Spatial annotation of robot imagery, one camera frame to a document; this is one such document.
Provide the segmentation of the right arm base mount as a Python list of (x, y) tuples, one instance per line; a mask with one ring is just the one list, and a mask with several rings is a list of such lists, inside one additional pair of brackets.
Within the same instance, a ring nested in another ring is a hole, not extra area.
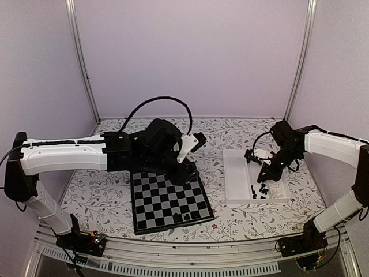
[(327, 246), (325, 233), (282, 237), (275, 244), (276, 251), (280, 252), (282, 257), (295, 256), (298, 267), (304, 271), (318, 268)]

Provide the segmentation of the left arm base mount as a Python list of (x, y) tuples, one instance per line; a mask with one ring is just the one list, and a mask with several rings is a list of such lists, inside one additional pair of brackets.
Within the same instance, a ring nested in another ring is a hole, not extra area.
[(97, 231), (94, 231), (93, 235), (75, 233), (66, 235), (57, 234), (56, 245), (72, 252), (102, 257), (106, 247), (106, 237), (103, 234), (98, 234)]

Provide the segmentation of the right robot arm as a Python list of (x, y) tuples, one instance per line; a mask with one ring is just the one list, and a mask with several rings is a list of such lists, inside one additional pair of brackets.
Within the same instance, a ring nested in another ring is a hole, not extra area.
[(266, 132), (277, 152), (252, 147), (251, 156), (261, 164), (257, 181), (279, 181), (284, 169), (307, 159), (327, 208), (304, 225), (298, 247), (311, 251), (325, 232), (355, 215), (368, 212), (368, 141), (327, 131), (317, 125), (294, 129), (287, 121), (276, 122)]

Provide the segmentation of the black and white chessboard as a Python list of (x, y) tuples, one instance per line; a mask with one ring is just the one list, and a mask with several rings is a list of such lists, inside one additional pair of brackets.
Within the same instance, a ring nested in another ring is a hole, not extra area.
[[(179, 186), (173, 185), (164, 174), (131, 173), (130, 189), (135, 235), (215, 220), (199, 176)], [(198, 212), (200, 217), (193, 218), (194, 212)], [(174, 213), (181, 214), (181, 222), (174, 222)], [(185, 214), (190, 215), (189, 221), (184, 220)]]

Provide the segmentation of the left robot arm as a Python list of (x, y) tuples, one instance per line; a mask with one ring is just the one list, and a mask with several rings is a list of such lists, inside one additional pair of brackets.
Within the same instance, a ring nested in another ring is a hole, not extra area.
[(86, 242), (77, 220), (46, 191), (39, 174), (52, 171), (97, 170), (164, 174), (174, 185), (184, 185), (198, 174), (187, 155), (206, 142), (202, 133), (182, 132), (172, 123), (154, 119), (144, 130), (123, 130), (83, 138), (37, 140), (17, 133), (6, 163), (4, 192), (24, 203), (73, 250)]

